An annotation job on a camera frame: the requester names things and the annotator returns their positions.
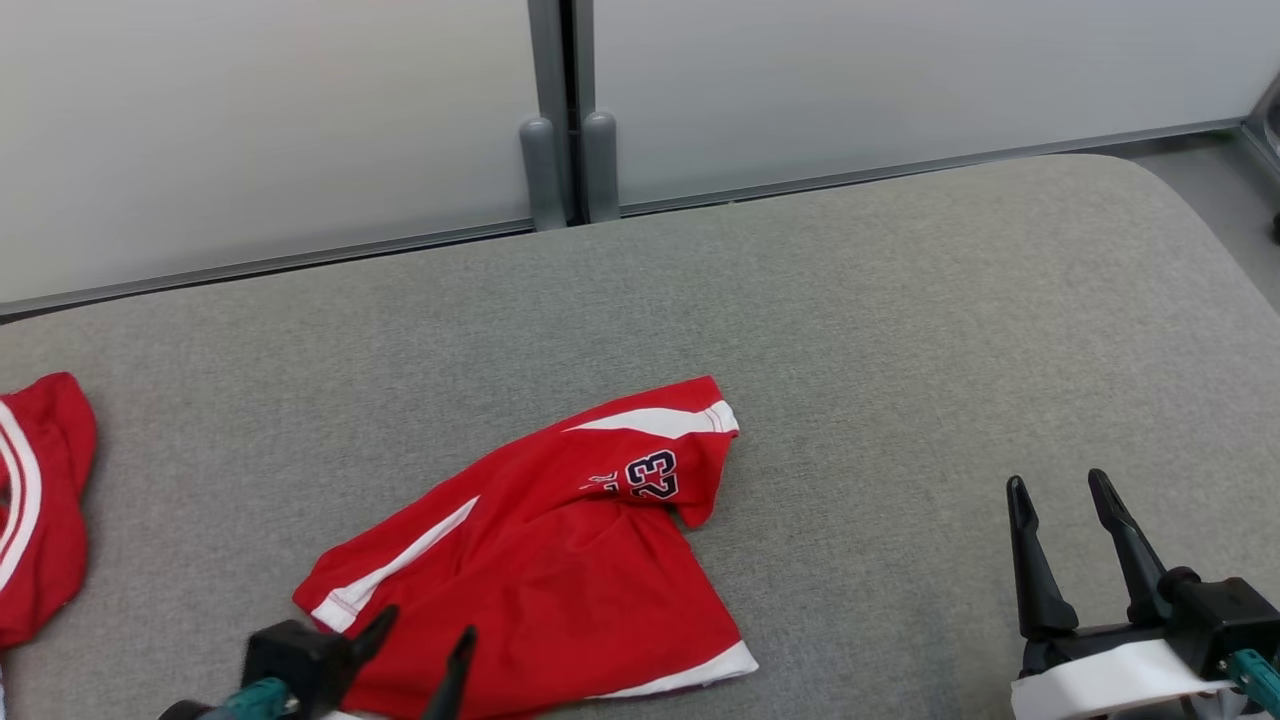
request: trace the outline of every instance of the white stripe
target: white stripe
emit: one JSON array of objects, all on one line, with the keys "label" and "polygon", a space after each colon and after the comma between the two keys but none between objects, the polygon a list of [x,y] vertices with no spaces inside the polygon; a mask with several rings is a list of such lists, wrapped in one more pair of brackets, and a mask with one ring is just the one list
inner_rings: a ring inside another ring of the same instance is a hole
[{"label": "white stripe", "polygon": [[4,461],[5,471],[9,473],[9,515],[5,520],[4,532],[0,533],[0,551],[9,547],[9,541],[18,532],[18,509],[22,507],[22,475],[18,473],[18,462],[13,451],[9,450],[9,439],[0,432],[0,460]]},{"label": "white stripe", "polygon": [[567,428],[568,430],[640,430],[652,436],[676,439],[689,433],[737,432],[733,409],[723,400],[700,413],[686,413],[671,407],[641,407],[627,410],[590,423]]},{"label": "white stripe", "polygon": [[[9,406],[3,401],[0,401],[0,434],[8,436],[14,455],[18,456],[18,465],[22,468],[22,479],[19,480],[14,473],[14,457],[9,454],[5,443],[0,442],[0,454],[4,455],[4,464],[9,470],[9,482],[18,488],[10,496],[13,503],[9,506],[8,524],[17,528],[13,530],[13,544],[9,546],[9,550],[4,555],[0,555],[0,589],[4,589],[5,584],[13,578],[18,562],[22,560],[22,553],[27,551],[32,533],[36,532],[36,520],[40,516],[41,482],[36,454],[31,451],[31,443],[27,442],[27,436],[23,434],[22,427],[18,425],[18,419],[13,416]],[[20,512],[15,510],[15,507],[19,507],[19,502],[22,507]],[[6,527],[4,537],[0,538],[0,547],[4,547],[4,542],[9,537],[10,532]]]},{"label": "white stripe", "polygon": [[760,664],[751,657],[751,651],[746,650],[746,643],[737,641],[737,644],[733,647],[726,650],[707,662],[703,662],[701,665],[690,667],[689,670],[682,670],[673,675],[667,675],[666,678],[658,678],[652,683],[595,697],[637,697],[643,694],[664,693],[692,685],[709,685],[717,680],[737,678],[739,675],[755,673],[759,669]]},{"label": "white stripe", "polygon": [[311,611],[311,616],[339,633],[349,628],[351,624],[356,621],[356,615],[360,614],[366,605],[369,605],[369,601],[374,597],[374,591],[378,589],[378,585],[387,578],[404,569],[404,566],[410,562],[417,560],[424,552],[430,550],[433,544],[440,542],[444,536],[449,534],[454,528],[461,525],[462,521],[467,519],[467,515],[471,514],[471,509],[475,507],[477,500],[480,500],[480,496],[466,501],[462,507],[454,510],[452,515],[440,520],[431,529],[419,536],[412,544],[396,556],[396,560],[378,568],[372,573],[360,578],[347,587],[330,592],[324,598],[324,602]]}]

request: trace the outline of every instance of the folded red cloth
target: folded red cloth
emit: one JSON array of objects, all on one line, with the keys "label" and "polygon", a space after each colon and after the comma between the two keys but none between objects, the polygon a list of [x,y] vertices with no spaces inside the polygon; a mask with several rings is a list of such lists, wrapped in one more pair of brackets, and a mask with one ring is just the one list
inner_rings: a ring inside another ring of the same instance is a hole
[{"label": "folded red cloth", "polygon": [[0,650],[31,639],[84,579],[79,497],[97,430],[69,373],[0,395]]},{"label": "folded red cloth", "polygon": [[293,596],[312,618],[356,634],[401,610],[344,705],[417,717],[467,625],[468,719],[755,670],[669,512],[691,528],[710,518],[737,432],[710,378],[607,402],[495,450],[326,552]]}]

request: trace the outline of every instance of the floor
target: floor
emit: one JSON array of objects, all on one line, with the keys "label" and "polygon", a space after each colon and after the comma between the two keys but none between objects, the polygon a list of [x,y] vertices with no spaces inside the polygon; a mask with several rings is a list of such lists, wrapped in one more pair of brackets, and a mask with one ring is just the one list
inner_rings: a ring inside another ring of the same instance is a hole
[{"label": "floor", "polygon": [[1236,132],[1148,140],[1089,150],[1138,163],[1199,213],[1253,284],[1280,313],[1280,178]]}]

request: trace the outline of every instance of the white wall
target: white wall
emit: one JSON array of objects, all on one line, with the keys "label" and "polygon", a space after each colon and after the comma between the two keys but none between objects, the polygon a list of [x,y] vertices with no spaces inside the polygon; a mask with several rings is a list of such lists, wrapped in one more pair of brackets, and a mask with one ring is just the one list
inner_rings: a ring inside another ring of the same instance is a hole
[{"label": "white wall", "polygon": [[623,205],[1248,114],[1275,0],[595,0]]},{"label": "white wall", "polygon": [[0,302],[526,218],[524,3],[0,0]]}]

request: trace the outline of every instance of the gray upholstered table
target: gray upholstered table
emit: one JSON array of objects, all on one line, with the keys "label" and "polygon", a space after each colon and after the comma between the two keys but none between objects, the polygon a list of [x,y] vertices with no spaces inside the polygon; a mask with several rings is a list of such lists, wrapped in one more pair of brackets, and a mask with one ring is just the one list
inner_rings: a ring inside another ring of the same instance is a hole
[{"label": "gray upholstered table", "polygon": [[1018,160],[428,250],[0,328],[101,423],[83,592],[6,659],[18,720],[236,683],[325,548],[488,450],[709,373],[742,436],[690,541],[760,670],[617,717],[1000,717],[1021,473],[1085,624],[1123,619],[1085,488],[1170,565],[1280,597],[1280,318],[1160,181]]}]

